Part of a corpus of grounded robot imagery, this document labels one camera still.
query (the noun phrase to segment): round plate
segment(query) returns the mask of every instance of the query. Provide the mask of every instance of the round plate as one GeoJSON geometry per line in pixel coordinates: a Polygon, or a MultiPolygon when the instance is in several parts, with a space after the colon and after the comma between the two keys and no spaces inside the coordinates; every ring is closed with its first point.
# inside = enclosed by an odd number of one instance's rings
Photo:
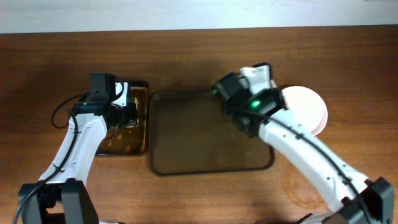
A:
{"type": "Polygon", "coordinates": [[[294,113],[295,122],[301,123],[314,135],[325,128],[328,109],[317,93],[303,86],[291,86],[283,89],[282,94],[294,113]]]}

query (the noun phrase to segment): plastic tray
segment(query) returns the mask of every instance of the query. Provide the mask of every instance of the plastic tray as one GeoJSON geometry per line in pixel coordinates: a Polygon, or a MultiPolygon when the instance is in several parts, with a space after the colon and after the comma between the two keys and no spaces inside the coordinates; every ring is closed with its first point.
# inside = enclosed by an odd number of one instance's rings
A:
{"type": "Polygon", "coordinates": [[[150,166],[159,175],[259,170],[273,150],[249,139],[208,91],[156,94],[149,102],[150,166]]]}

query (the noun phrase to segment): wood grain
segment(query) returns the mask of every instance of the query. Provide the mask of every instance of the wood grain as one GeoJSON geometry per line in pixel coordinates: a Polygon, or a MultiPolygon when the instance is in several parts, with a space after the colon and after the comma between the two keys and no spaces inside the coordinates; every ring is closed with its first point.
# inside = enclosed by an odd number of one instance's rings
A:
{"type": "MultiPolygon", "coordinates": [[[[153,94],[203,88],[265,60],[279,85],[325,99],[320,139],[370,178],[398,186],[398,26],[0,35],[0,223],[11,222],[21,185],[37,181],[65,136],[51,112],[86,91],[90,73],[144,79],[153,94]]],[[[176,177],[153,174],[146,156],[96,157],[87,188],[104,221],[278,223],[325,212],[315,189],[276,156],[264,172],[176,177]]]]}

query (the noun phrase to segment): white wall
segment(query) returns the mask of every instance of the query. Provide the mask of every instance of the white wall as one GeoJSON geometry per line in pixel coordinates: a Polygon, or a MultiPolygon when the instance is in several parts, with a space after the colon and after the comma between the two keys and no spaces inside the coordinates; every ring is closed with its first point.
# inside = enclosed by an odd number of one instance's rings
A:
{"type": "Polygon", "coordinates": [[[398,24],[398,0],[0,0],[0,33],[398,24]]]}

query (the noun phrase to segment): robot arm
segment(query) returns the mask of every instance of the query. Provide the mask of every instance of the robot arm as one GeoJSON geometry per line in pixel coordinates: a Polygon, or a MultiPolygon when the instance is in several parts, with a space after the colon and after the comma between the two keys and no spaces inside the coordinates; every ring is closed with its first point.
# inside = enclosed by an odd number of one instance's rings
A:
{"type": "MultiPolygon", "coordinates": [[[[293,123],[291,110],[279,110],[271,117],[291,125],[296,132],[319,146],[351,179],[358,192],[362,192],[367,187],[365,181],[368,177],[341,160],[303,126],[293,123]]],[[[332,212],[337,212],[343,207],[341,201],[344,198],[347,197],[350,200],[355,198],[355,194],[347,186],[345,180],[325,157],[302,138],[298,138],[296,134],[286,130],[275,121],[270,121],[260,125],[259,138],[282,153],[315,186],[332,212]]]]}
{"type": "Polygon", "coordinates": [[[392,186],[383,178],[371,182],[296,123],[268,63],[228,74],[213,92],[239,129],[281,152],[328,204],[331,213],[326,218],[311,217],[304,223],[392,223],[392,186]]]}
{"type": "MultiPolygon", "coordinates": [[[[115,84],[115,90],[118,96],[111,104],[117,105],[119,109],[127,107],[127,91],[128,83],[124,82],[123,87],[121,83],[115,84]]],[[[83,103],[82,107],[89,107],[90,102],[83,103]]],[[[44,180],[61,164],[63,158],[66,156],[68,148],[72,142],[74,131],[78,130],[79,134],[73,147],[73,151],[70,154],[67,163],[62,167],[55,177],[49,180],[48,184],[64,183],[68,179],[82,180],[84,185],[87,183],[87,176],[90,171],[91,164],[93,162],[95,152],[100,145],[101,141],[105,138],[106,133],[109,130],[109,125],[106,124],[106,115],[94,113],[85,113],[94,111],[84,111],[76,115],[78,127],[75,127],[73,119],[70,118],[68,132],[65,139],[62,142],[60,149],[58,150],[55,159],[49,166],[49,168],[40,176],[39,180],[44,180]]]]}
{"type": "Polygon", "coordinates": [[[129,84],[116,83],[110,74],[91,74],[86,100],[72,109],[67,135],[49,168],[37,184],[24,184],[19,192],[22,221],[41,223],[100,223],[85,185],[96,150],[106,133],[120,126],[135,126],[134,102],[127,101],[129,84]],[[62,203],[64,213],[46,209],[62,203]]]}

